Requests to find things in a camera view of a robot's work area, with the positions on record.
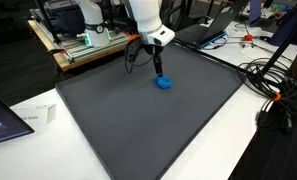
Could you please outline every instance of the laptop screen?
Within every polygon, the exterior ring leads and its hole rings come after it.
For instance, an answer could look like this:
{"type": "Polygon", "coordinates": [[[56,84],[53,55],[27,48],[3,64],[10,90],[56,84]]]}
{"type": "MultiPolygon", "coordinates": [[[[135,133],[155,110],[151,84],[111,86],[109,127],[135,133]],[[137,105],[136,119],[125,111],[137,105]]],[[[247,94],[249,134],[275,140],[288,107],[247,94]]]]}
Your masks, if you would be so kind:
{"type": "Polygon", "coordinates": [[[32,128],[0,101],[0,142],[33,132],[32,128]]]}

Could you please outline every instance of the gray mat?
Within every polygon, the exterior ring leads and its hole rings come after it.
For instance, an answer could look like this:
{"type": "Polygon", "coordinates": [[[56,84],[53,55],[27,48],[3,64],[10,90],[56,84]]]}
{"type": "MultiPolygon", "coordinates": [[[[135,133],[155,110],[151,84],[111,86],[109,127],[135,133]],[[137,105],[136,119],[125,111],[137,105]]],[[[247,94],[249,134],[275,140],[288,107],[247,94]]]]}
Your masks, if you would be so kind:
{"type": "Polygon", "coordinates": [[[172,89],[156,87],[152,62],[128,74],[124,57],[57,85],[112,179],[161,178],[242,84],[235,70],[173,44],[162,59],[172,89]]]}

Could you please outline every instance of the wire bundle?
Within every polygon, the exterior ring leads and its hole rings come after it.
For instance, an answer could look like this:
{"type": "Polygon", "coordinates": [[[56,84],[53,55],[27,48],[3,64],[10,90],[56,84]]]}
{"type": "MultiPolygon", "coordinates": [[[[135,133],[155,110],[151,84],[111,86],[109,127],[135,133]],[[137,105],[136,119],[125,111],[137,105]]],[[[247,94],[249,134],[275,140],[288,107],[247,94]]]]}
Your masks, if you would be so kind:
{"type": "Polygon", "coordinates": [[[273,67],[264,75],[262,68],[267,64],[268,58],[255,59],[251,63],[243,63],[238,68],[240,79],[252,91],[268,99],[262,108],[258,119],[258,126],[271,128],[274,125],[285,125],[292,127],[291,107],[297,106],[297,78],[296,75],[283,63],[276,62],[273,67]],[[265,124],[268,114],[268,107],[273,102],[277,103],[280,111],[285,116],[283,119],[276,119],[268,125],[265,124]]]}

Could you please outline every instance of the blue toy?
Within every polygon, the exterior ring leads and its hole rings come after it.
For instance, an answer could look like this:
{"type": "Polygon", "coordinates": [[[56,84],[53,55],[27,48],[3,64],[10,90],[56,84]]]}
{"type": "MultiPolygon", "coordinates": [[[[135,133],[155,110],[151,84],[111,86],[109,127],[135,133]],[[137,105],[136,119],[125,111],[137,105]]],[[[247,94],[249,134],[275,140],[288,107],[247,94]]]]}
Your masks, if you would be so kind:
{"type": "Polygon", "coordinates": [[[172,83],[171,83],[171,79],[168,78],[167,76],[163,76],[163,77],[155,77],[155,83],[158,87],[160,87],[161,89],[169,89],[172,88],[172,83]]]}

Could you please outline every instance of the wooden table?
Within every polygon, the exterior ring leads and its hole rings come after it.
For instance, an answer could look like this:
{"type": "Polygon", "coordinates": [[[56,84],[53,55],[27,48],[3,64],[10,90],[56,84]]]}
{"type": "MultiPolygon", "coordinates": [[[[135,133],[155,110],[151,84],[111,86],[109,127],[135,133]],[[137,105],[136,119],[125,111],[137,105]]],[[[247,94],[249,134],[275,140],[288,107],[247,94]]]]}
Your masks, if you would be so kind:
{"type": "MultiPolygon", "coordinates": [[[[47,35],[39,28],[35,20],[27,20],[27,25],[29,26],[29,29],[33,31],[31,33],[35,34],[35,36],[38,37],[38,39],[46,47],[47,51],[56,49],[54,43],[51,42],[51,40],[47,37],[47,35]]],[[[92,62],[94,60],[98,60],[110,54],[114,54],[116,52],[122,51],[124,49],[125,49],[125,45],[121,44],[120,46],[117,46],[115,48],[107,49],[96,56],[92,56],[85,60],[76,61],[73,63],[69,63],[68,60],[60,53],[54,54],[52,59],[55,61],[55,65],[59,67],[59,70],[61,70],[62,72],[66,72],[70,69],[79,67],[81,65],[92,62]]]]}

